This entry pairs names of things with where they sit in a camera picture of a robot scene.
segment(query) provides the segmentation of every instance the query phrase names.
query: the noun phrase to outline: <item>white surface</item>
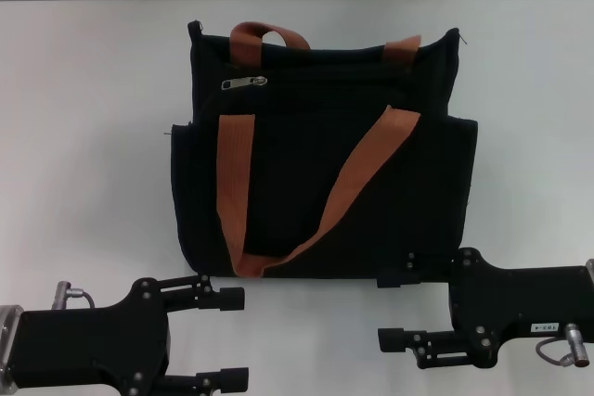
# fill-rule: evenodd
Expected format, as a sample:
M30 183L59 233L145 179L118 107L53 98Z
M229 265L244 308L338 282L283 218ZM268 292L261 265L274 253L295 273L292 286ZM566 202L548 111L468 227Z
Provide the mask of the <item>white surface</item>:
M459 26L468 45L451 112L480 129L464 245L501 267L592 257L594 0L6 3L0 16L0 35L11 36L0 40L4 304L47 309L56 282L69 279L109 305L138 277L187 273L163 132L190 120L193 19L217 34L269 21L317 48L417 32L430 43ZM31 23L44 26L32 32ZM244 312L173 314L170 373L248 366L252 396L559 395L594 386L589 369L538 359L533 339L506 344L488 371L421 371L410 352L381 353L378 327L451 327L443 285L238 282Z

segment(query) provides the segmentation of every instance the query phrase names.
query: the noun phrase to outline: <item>black metal bracket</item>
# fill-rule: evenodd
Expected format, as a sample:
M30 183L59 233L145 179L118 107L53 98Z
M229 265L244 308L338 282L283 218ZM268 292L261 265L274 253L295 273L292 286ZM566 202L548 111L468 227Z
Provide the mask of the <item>black metal bracket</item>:
M210 395L248 388L248 369L166 376L167 313L243 310L241 287L213 290L207 275L141 278L107 308L24 312L5 373L18 388L107 384L122 396Z
M472 248L460 249L451 258L448 269L446 280L442 280L444 271L439 269L433 277L431 271L426 271L429 279L420 281L443 281L449 285L453 331L380 329L382 351L411 349L419 368L464 364L490 368L497 363L501 346L511 339L562 338L566 328L575 332L578 326L581 339L568 340L575 364L589 364L583 344L583 353L579 354L574 352L574 346L594 342L594 269L499 269Z

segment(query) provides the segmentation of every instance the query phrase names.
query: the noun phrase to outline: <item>orange strap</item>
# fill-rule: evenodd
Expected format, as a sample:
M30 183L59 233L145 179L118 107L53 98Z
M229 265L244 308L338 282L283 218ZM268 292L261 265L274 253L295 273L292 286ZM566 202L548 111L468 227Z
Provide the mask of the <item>orange strap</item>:
M262 67L262 38L268 32L277 32L288 48L309 50L307 41L297 32L262 22L242 22L231 31L231 63L238 67ZM389 42L383 50L383 60L412 66L420 46L420 36L398 42Z
M349 210L363 187L410 136L419 113L388 107L346 160L330 190L317 232L288 256L245 253L254 115L219 118L216 209L235 274L261 277L265 268L289 262L311 248Z

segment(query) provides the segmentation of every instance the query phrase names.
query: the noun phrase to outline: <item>black fabric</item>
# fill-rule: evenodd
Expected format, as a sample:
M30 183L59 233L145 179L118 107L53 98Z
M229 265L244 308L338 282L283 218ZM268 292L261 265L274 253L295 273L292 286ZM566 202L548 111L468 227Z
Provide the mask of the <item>black fabric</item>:
M264 45L263 68L229 64L229 40L192 37L194 121L172 130L172 189L189 264L234 275L216 211L220 115L255 115L245 251L283 257L317 230L338 172L387 105L421 113L341 221L265 276L359 278L402 267L409 252L453 253L461 241L477 125L447 116L458 71L458 30L423 47L413 67L381 62L383 46L304 51ZM226 79L264 86L221 91Z

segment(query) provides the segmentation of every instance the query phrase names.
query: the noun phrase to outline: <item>zipper pull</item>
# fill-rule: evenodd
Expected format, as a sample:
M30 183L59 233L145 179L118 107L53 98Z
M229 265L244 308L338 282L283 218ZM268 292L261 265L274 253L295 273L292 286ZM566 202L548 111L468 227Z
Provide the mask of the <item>zipper pull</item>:
M264 76L227 79L221 84L221 90L230 90L231 88L245 87L247 85L264 85L267 82L268 80Z

